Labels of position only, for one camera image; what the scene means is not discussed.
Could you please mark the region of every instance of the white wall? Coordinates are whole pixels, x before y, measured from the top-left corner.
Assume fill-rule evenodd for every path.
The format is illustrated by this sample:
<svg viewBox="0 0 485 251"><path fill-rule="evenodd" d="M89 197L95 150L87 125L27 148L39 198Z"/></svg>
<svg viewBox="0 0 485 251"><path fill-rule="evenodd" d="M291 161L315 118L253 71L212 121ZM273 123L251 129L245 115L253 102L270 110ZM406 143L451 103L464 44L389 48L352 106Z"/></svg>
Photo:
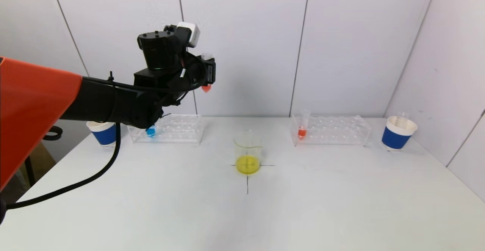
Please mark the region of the white wall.
<svg viewBox="0 0 485 251"><path fill-rule="evenodd" d="M485 201L485 118L480 119L448 168Z"/></svg>
<svg viewBox="0 0 485 251"><path fill-rule="evenodd" d="M485 0L432 0L386 112L410 112L416 140L448 164L485 108Z"/></svg>
<svg viewBox="0 0 485 251"><path fill-rule="evenodd" d="M182 20L179 0L59 0L90 77L133 84L146 68L138 35ZM196 113L194 95L165 113Z"/></svg>
<svg viewBox="0 0 485 251"><path fill-rule="evenodd" d="M0 56L86 76L57 0L0 0L0 15ZM74 121L56 125L64 129L63 137L43 144L59 161L89 131Z"/></svg>
<svg viewBox="0 0 485 251"><path fill-rule="evenodd" d="M308 0L292 113L381 117L429 0Z"/></svg>
<svg viewBox="0 0 485 251"><path fill-rule="evenodd" d="M288 116L306 0L182 0L184 20L201 30L191 52L217 63L205 116Z"/></svg>

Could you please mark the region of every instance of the paper cup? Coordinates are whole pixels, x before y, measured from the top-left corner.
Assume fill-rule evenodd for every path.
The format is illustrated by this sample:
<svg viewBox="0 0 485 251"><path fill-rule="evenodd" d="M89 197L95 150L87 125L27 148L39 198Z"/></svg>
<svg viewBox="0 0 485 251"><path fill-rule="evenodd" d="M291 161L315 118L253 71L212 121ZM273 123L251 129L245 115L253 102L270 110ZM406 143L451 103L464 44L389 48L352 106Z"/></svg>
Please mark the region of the paper cup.
<svg viewBox="0 0 485 251"><path fill-rule="evenodd" d="M386 129L382 135L382 144L388 151L399 151L404 147L411 135L418 129L416 123L407 120L405 128L396 126L398 116L388 118Z"/></svg>
<svg viewBox="0 0 485 251"><path fill-rule="evenodd" d="M109 146L116 141L116 127L113 122L98 123L88 121L86 126L88 126L102 146Z"/></svg>

